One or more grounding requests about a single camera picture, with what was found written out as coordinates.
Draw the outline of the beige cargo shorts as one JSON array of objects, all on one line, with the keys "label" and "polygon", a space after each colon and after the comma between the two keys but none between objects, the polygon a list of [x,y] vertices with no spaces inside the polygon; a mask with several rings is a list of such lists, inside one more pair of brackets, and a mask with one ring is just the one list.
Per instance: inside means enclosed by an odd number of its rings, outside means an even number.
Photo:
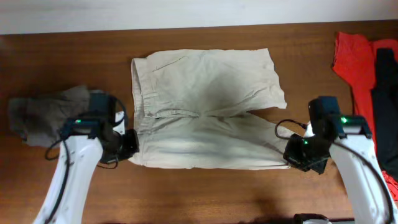
[{"label": "beige cargo shorts", "polygon": [[255,110],[286,109],[268,49],[167,50],[131,62],[131,162],[161,169],[286,169],[285,141]]}]

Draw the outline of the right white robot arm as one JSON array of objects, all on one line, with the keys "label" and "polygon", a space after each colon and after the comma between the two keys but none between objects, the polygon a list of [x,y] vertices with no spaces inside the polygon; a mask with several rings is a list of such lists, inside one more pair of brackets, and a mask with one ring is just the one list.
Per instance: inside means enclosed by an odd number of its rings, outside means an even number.
[{"label": "right white robot arm", "polygon": [[361,116],[326,114],[301,124],[304,136],[293,134],[284,159],[301,171],[322,174],[332,159],[354,210],[355,223],[397,223],[397,207],[374,153],[367,122]]}]

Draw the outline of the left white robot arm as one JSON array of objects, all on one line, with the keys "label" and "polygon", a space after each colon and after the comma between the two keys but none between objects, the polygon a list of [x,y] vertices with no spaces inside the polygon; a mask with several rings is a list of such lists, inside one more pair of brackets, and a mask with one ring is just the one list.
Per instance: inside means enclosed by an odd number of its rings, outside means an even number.
[{"label": "left white robot arm", "polygon": [[99,118],[67,120],[55,173],[34,223],[81,223],[98,163],[118,165],[139,151],[135,130],[126,130],[125,124],[122,111],[112,123]]}]

